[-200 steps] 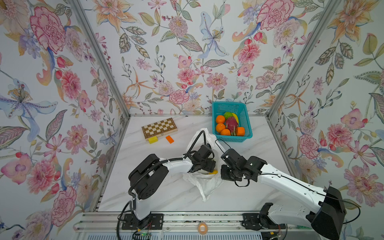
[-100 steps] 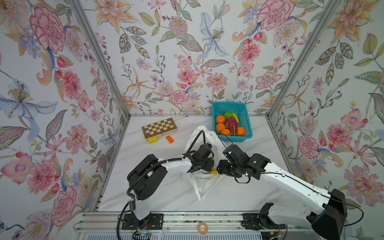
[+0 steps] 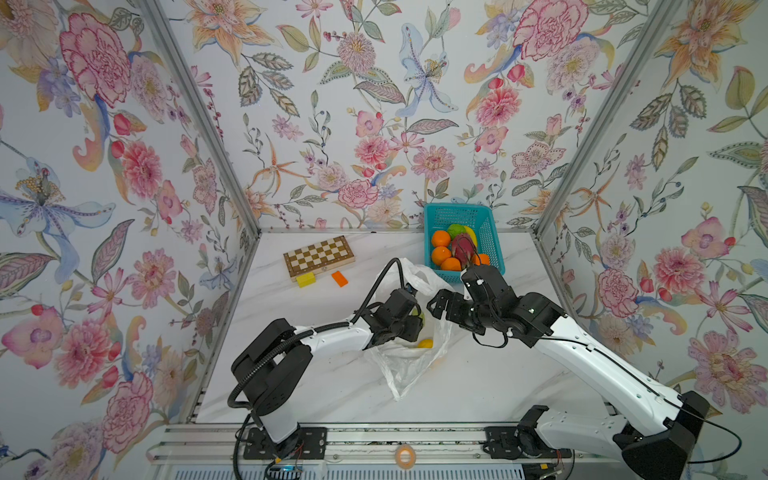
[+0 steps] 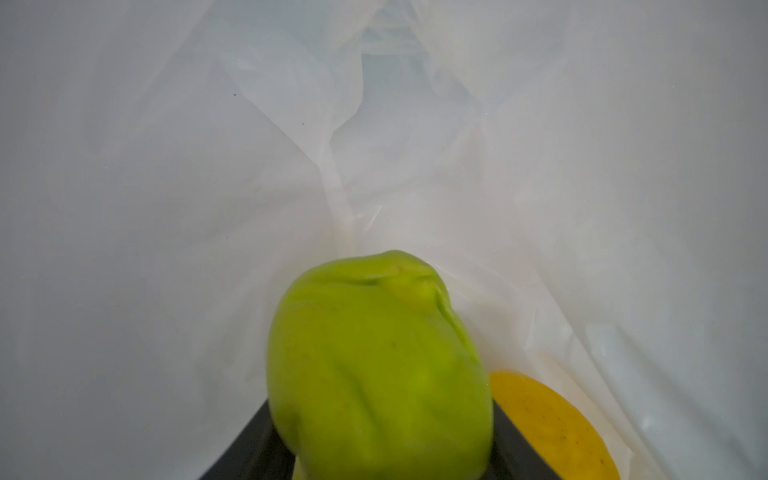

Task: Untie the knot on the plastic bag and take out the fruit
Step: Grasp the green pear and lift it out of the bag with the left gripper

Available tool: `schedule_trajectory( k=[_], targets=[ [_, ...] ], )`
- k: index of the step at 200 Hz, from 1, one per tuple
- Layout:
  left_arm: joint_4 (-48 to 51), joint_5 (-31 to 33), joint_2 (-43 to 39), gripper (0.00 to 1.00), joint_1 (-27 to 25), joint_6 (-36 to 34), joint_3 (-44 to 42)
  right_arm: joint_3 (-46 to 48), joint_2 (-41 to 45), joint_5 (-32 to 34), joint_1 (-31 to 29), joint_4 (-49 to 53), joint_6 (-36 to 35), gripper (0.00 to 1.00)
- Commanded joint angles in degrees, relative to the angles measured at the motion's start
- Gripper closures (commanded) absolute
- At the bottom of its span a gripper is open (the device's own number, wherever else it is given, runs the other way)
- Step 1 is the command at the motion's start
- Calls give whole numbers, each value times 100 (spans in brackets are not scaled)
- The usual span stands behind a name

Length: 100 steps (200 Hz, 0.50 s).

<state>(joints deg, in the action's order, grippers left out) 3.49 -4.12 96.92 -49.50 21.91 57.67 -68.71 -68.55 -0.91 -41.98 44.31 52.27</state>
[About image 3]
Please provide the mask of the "orange fruit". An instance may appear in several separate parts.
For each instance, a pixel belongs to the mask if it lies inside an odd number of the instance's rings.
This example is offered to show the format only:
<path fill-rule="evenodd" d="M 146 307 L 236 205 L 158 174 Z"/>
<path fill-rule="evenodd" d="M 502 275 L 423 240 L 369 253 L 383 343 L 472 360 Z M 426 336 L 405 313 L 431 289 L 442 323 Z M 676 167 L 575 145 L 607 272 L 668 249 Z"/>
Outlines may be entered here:
<path fill-rule="evenodd" d="M 440 265 L 440 269 L 443 271 L 460 272 L 463 267 L 459 259 L 455 257 L 446 258 Z"/>
<path fill-rule="evenodd" d="M 478 253 L 473 256 L 475 265 L 490 265 L 490 257 L 487 254 Z"/>
<path fill-rule="evenodd" d="M 452 257 L 451 250 L 446 246 L 437 246 L 434 247 L 431 251 L 430 259 L 432 263 L 437 267 L 441 268 L 442 264 Z"/>
<path fill-rule="evenodd" d="M 449 247 L 452 242 L 451 235 L 445 230 L 437 230 L 431 237 L 431 245 L 433 248 Z"/>

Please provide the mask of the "translucent white plastic bag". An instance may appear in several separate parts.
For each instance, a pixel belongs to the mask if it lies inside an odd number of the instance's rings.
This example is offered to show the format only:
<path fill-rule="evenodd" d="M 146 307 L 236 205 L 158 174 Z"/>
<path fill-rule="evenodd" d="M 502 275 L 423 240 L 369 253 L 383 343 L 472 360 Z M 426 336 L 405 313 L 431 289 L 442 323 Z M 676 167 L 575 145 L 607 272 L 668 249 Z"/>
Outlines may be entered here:
<path fill-rule="evenodd" d="M 364 353 L 364 358 L 374 364 L 382 373 L 395 401 L 402 400 L 431 366 L 443 357 L 449 347 L 452 326 L 434 318 L 426 309 L 427 303 L 441 290 L 454 289 L 432 269 L 422 264 L 414 264 L 407 258 L 399 258 L 400 264 L 385 267 L 387 271 L 382 283 L 376 289 L 375 301 L 384 301 L 389 294 L 400 286 L 399 273 L 403 273 L 404 285 L 410 285 L 424 313 L 424 324 L 416 342 L 395 339 L 384 345 L 372 347 Z M 431 338 L 432 349 L 419 349 L 419 341 Z"/>

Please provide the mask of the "red dragon fruit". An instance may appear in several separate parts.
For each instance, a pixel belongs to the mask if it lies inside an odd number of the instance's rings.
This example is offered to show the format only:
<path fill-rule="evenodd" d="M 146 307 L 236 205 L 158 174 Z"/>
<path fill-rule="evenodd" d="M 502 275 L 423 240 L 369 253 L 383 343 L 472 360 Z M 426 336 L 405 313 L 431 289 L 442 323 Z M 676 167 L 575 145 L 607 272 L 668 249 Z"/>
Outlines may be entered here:
<path fill-rule="evenodd" d="M 466 233 L 452 239 L 450 248 L 452 256 L 461 261 L 462 270 L 474 264 L 473 256 L 477 254 L 477 247 L 473 245 L 472 240 Z"/>

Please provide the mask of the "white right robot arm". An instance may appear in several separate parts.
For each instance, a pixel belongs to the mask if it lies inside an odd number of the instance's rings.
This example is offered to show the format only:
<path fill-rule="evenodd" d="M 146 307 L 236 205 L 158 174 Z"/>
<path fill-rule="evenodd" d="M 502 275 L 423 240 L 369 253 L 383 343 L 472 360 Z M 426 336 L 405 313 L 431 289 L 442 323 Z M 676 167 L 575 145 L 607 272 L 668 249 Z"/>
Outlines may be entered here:
<path fill-rule="evenodd" d="M 431 315 L 473 335 L 504 334 L 557 361 L 613 407 L 589 417 L 532 406 L 516 425 L 518 449 L 530 456 L 576 450 L 623 461 L 642 479 L 679 479 L 688 465 L 710 404 L 680 394 L 600 345 L 556 303 L 535 292 L 517 295 L 493 266 L 472 266 L 464 292 L 439 291 Z"/>

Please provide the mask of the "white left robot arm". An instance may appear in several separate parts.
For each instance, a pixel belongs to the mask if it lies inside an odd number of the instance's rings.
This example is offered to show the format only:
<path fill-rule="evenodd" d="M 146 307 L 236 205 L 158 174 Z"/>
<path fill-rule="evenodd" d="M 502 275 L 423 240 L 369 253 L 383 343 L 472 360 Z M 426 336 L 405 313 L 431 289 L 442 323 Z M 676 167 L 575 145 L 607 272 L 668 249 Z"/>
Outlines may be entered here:
<path fill-rule="evenodd" d="M 274 320 L 233 361 L 236 385 L 227 405 L 247 410 L 268 441 L 283 449 L 299 430 L 289 399 L 312 360 L 396 339 L 415 341 L 423 328 L 420 314 L 415 290 L 406 286 L 383 302 L 364 305 L 350 320 L 302 328 Z"/>

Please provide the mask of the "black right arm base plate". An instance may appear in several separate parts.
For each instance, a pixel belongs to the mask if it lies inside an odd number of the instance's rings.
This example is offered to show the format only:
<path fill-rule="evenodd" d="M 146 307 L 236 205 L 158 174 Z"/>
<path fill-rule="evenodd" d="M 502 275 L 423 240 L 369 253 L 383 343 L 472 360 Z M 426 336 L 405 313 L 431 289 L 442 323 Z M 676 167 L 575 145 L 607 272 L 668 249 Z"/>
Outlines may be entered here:
<path fill-rule="evenodd" d="M 505 460 L 572 458 L 572 450 L 553 449 L 536 432 L 539 420 L 548 411 L 547 406 L 534 405 L 514 426 L 486 427 L 485 441 L 481 443 L 483 452 L 492 459 Z"/>

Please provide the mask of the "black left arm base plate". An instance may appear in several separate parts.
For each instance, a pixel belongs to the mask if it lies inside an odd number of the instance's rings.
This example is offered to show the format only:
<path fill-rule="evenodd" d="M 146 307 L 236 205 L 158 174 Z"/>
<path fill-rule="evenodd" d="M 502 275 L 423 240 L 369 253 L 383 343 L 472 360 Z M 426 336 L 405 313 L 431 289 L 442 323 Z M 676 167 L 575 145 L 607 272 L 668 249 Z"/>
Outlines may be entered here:
<path fill-rule="evenodd" d="M 245 460 L 276 460 L 298 458 L 300 460 L 323 460 L 327 447 L 328 429 L 304 427 L 290 434 L 284 441 L 275 442 L 265 428 L 251 427 L 241 443 L 244 445 Z"/>

